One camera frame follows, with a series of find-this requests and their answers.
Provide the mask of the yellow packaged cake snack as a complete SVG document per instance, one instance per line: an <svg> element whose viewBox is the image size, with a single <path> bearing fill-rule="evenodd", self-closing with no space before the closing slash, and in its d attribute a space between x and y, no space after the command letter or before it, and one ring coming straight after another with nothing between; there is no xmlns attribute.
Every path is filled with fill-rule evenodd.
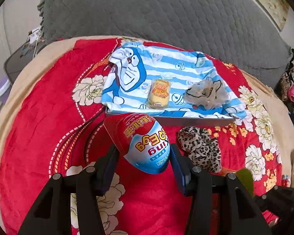
<svg viewBox="0 0 294 235"><path fill-rule="evenodd" d="M156 79L151 84L148 95L148 106L152 109L161 109L168 106L170 94L170 82L164 79Z"/></svg>

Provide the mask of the red blue surprise egg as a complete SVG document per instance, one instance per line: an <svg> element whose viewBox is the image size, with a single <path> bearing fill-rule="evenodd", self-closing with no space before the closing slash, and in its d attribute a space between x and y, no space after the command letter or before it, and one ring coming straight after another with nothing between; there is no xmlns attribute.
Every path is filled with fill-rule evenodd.
<svg viewBox="0 0 294 235"><path fill-rule="evenodd" d="M107 117L103 125L121 156L132 166L147 174L165 171L170 143L164 128L152 116L119 114Z"/></svg>

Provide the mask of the red floral blanket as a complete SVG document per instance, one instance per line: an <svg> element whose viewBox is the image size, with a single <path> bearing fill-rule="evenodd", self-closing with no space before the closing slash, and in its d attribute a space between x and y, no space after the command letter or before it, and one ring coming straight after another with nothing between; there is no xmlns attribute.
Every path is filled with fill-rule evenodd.
<svg viewBox="0 0 294 235"><path fill-rule="evenodd" d="M108 150L100 103L109 55L120 38L80 39L34 81L8 131L0 164L0 210L7 234L16 234L52 174L79 173ZM224 127L208 127L221 149L222 174L247 168L254 192L280 185L282 164L269 114L240 70L206 54L204 62L243 101L247 115ZM151 175L120 158L111 189L98 199L106 234L182 234L191 200L178 190L171 168Z"/></svg>

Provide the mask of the small red toy figure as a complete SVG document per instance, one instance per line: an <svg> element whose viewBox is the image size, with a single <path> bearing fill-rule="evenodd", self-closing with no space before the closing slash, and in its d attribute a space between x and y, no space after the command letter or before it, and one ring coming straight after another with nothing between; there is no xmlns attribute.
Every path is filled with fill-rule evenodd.
<svg viewBox="0 0 294 235"><path fill-rule="evenodd" d="M283 187L290 187L290 184L291 184L290 176L288 176L287 174L283 174L282 180L281 180L281 185Z"/></svg>

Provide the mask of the dark bedside table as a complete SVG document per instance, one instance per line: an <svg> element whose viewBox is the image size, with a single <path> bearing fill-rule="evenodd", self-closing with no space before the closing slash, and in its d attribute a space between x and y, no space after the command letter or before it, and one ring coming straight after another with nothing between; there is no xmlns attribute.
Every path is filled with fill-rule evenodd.
<svg viewBox="0 0 294 235"><path fill-rule="evenodd" d="M25 68L25 66L45 47L44 41L38 41L30 44L26 41L19 47L4 63L4 72L11 85Z"/></svg>

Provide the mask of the purple white trash bin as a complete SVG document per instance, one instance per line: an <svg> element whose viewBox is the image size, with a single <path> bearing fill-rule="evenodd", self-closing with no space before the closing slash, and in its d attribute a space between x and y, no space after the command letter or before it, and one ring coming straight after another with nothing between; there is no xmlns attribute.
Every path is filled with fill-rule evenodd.
<svg viewBox="0 0 294 235"><path fill-rule="evenodd" d="M0 81L0 101L5 104L9 97L11 91L11 83L9 79L5 76Z"/></svg>

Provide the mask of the blue striped cartoon cloth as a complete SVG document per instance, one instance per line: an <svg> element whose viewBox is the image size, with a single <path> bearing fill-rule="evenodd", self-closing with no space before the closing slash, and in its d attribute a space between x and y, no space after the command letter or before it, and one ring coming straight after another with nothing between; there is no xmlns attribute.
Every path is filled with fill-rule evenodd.
<svg viewBox="0 0 294 235"><path fill-rule="evenodd" d="M202 52L187 52L172 48L146 46L141 42L126 42L109 58L113 67L105 81L101 102L109 112L146 113L151 116L189 118L246 117L246 106L217 73ZM151 108L148 97L156 80L170 84L168 105ZM186 91L195 83L209 80L213 87L224 88L227 98L217 108L195 106L185 100Z"/></svg>

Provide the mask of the grey flat box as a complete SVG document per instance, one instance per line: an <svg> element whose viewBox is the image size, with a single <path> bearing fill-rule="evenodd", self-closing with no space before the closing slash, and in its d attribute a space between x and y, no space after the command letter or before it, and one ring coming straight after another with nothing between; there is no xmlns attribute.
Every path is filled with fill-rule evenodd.
<svg viewBox="0 0 294 235"><path fill-rule="evenodd" d="M126 111L111 110L105 108L106 116L120 115L124 113L143 113L155 118L162 126L198 126L198 127L214 127L227 126L235 121L233 117L212 115L203 117L198 112L193 111L167 111L156 109L128 109Z"/></svg>

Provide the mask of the leopard print scrunchie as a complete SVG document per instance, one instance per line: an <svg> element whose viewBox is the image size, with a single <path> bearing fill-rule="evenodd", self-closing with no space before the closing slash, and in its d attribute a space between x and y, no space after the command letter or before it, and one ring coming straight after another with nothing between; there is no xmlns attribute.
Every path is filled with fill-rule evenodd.
<svg viewBox="0 0 294 235"><path fill-rule="evenodd" d="M211 173L222 170L218 140L211 138L207 129L183 127L178 131L177 139L181 149L188 153L188 158L194 165Z"/></svg>

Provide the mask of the grey quilted headboard cover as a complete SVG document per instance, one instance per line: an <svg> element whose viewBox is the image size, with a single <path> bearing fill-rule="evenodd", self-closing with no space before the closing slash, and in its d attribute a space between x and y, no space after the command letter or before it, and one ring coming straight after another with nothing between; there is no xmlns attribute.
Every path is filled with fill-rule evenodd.
<svg viewBox="0 0 294 235"><path fill-rule="evenodd" d="M41 0L46 43L128 36L201 51L275 87L292 49L252 0Z"/></svg>

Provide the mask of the beige sheer scrunchie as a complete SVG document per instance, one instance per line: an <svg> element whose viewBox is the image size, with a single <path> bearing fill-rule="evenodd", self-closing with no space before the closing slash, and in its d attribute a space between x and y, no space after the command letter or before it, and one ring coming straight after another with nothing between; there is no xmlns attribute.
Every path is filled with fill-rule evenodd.
<svg viewBox="0 0 294 235"><path fill-rule="evenodd" d="M189 87L184 93L184 100L186 103L210 110L228 104L231 98L223 80L208 77Z"/></svg>

